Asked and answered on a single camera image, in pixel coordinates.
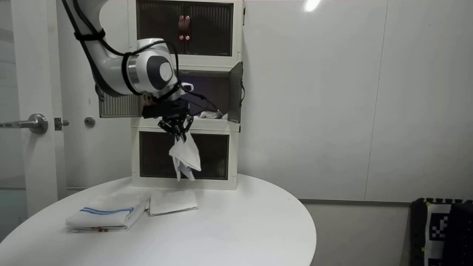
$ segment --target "door handle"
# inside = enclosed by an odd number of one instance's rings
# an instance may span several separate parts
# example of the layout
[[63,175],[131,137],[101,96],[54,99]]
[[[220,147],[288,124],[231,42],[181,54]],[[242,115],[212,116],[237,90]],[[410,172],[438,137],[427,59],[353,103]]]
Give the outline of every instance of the door handle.
[[26,121],[0,122],[0,128],[29,128],[30,133],[44,134],[47,131],[45,116],[32,113]]

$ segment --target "white cloth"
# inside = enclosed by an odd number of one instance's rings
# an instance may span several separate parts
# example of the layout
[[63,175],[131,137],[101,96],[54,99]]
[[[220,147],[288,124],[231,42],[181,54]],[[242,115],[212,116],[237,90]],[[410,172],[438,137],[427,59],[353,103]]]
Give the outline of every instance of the white cloth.
[[110,193],[66,218],[67,230],[128,229],[147,206],[149,196]]
[[186,133],[186,140],[181,137],[175,140],[168,155],[172,156],[177,180],[180,180],[180,174],[194,180],[190,168],[200,171],[200,156],[190,133]]
[[175,212],[196,206],[194,190],[192,189],[155,190],[150,193],[149,214]]

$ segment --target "white round table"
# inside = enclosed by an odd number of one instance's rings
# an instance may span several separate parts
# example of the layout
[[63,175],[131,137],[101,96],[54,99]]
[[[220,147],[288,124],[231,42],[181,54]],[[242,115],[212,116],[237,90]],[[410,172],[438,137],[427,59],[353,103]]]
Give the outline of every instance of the white round table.
[[248,175],[237,175],[236,190],[196,190],[197,209],[144,212],[128,230],[66,232],[67,215],[125,186],[129,178],[107,181],[41,209],[0,243],[0,264],[308,266],[311,261],[316,232],[308,211],[280,187]]

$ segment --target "door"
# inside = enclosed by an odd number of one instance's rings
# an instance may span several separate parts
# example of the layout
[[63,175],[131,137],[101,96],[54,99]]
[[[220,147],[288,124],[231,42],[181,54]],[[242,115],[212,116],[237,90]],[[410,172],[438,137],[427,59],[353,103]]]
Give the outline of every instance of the door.
[[56,0],[0,0],[0,240],[63,187],[56,17]]

